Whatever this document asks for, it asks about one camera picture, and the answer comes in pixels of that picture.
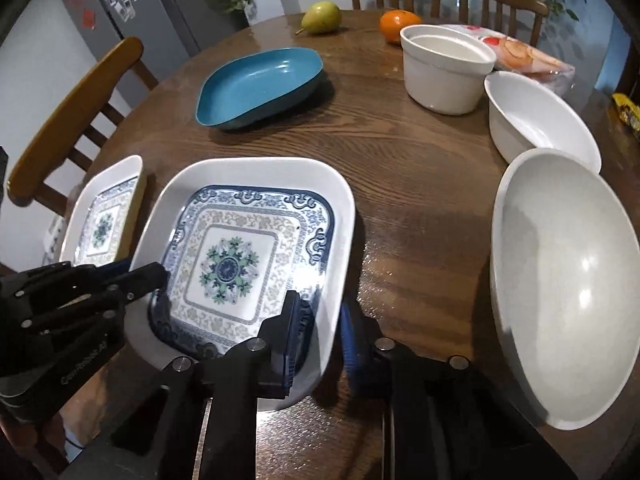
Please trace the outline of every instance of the table surface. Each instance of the table surface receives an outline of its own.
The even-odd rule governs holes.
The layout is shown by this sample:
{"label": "table surface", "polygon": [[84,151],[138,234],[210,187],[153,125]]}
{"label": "table surface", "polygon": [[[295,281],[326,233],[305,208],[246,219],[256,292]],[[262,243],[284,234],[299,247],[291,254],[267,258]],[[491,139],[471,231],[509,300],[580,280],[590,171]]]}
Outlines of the table surface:
{"label": "table surface", "polygon": [[[222,156],[309,156],[345,177],[356,230],[346,293],[389,337],[418,354],[462,354],[528,413],[495,333],[488,291],[495,192],[507,164],[489,136],[486,99],[473,113],[431,113],[406,93],[402,51],[378,33],[378,11],[343,13],[335,34],[294,32],[283,16],[204,51],[154,89],[103,147],[87,178],[139,154],[148,187],[136,228],[169,179],[196,161]],[[307,102],[239,133],[200,126],[200,88],[224,62],[260,50],[306,46],[320,53],[326,79]],[[640,153],[604,95],[582,113],[602,152],[602,176],[640,225]],[[538,429],[581,479],[599,478],[634,440],[640,420],[638,366],[618,400],[586,428]],[[63,410],[89,436],[108,422],[154,371],[125,348]],[[299,404],[258,416],[259,478],[379,478],[382,407],[351,399],[334,351],[321,384]]]}

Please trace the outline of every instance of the metal screw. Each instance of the metal screw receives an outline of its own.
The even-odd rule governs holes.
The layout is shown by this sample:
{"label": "metal screw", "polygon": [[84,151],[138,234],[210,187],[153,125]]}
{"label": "metal screw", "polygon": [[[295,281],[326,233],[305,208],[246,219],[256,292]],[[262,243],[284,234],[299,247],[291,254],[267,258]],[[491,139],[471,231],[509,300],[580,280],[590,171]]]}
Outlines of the metal screw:
{"label": "metal screw", "polygon": [[174,359],[174,362],[171,363],[171,368],[173,368],[176,372],[184,372],[191,368],[191,359],[188,357],[177,357]]}
{"label": "metal screw", "polygon": [[393,339],[389,339],[388,337],[381,337],[380,339],[376,339],[376,348],[378,350],[391,350],[394,346],[396,346],[396,342]]}
{"label": "metal screw", "polygon": [[466,370],[469,368],[469,359],[462,355],[454,355],[449,358],[449,366],[455,370]]}
{"label": "metal screw", "polygon": [[249,339],[249,341],[246,342],[246,345],[249,350],[251,350],[251,352],[257,352],[258,350],[262,350],[265,346],[267,346],[267,343],[264,342],[264,339],[254,337]]}

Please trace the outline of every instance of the green pear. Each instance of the green pear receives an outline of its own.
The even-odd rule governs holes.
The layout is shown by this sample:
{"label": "green pear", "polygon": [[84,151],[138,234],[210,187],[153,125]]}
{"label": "green pear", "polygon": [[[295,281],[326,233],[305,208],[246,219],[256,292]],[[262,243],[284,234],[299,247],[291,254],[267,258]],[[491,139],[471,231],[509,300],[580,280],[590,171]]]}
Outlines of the green pear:
{"label": "green pear", "polygon": [[323,34],[325,32],[333,32],[340,27],[342,15],[340,9],[333,2],[318,2],[309,7],[306,14],[302,17],[299,34],[306,30],[309,34]]}

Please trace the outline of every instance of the tangerine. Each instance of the tangerine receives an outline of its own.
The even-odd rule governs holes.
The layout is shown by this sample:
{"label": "tangerine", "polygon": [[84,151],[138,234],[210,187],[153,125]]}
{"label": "tangerine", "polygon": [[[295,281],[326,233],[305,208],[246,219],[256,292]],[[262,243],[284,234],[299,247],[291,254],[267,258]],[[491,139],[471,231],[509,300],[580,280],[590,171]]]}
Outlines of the tangerine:
{"label": "tangerine", "polygon": [[380,33],[389,43],[400,44],[400,31],[408,25],[422,23],[420,16],[408,10],[388,10],[380,18]]}

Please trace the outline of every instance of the square plate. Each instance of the square plate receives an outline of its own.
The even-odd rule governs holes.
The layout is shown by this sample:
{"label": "square plate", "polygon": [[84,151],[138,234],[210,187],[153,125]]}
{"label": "square plate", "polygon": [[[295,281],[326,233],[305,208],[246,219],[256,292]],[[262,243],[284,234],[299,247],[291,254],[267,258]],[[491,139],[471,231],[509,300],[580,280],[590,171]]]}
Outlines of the square plate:
{"label": "square plate", "polygon": [[156,333],[165,340],[172,332],[190,336],[184,348],[204,343],[224,351],[278,314],[284,291],[294,288],[314,305],[308,354],[289,396],[259,399],[258,409],[298,402],[331,355],[354,221],[349,185],[318,160],[217,158],[185,168],[158,197],[131,263],[137,269],[163,262],[172,272],[163,298],[171,299],[155,302],[149,294],[127,307],[129,344],[158,369],[184,351]]}
{"label": "square plate", "polygon": [[145,184],[137,155],[94,176],[71,213],[60,261],[103,266],[128,256]]}
{"label": "square plate", "polygon": [[334,232],[327,201],[306,190],[207,186],[188,201],[162,260],[168,304],[159,339],[202,359],[254,337],[290,288],[315,311]]}

